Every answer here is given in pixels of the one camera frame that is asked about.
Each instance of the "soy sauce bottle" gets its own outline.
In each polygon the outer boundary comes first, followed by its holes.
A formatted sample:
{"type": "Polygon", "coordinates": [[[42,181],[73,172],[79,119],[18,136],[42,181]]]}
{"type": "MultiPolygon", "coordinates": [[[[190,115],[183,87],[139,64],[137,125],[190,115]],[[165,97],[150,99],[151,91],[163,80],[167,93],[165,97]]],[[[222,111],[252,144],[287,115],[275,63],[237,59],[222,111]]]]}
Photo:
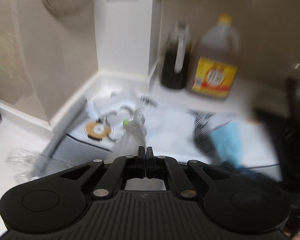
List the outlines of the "soy sauce bottle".
{"type": "Polygon", "coordinates": [[[161,84],[170,89],[186,87],[191,50],[189,25],[176,22],[169,32],[161,74],[161,84]]]}

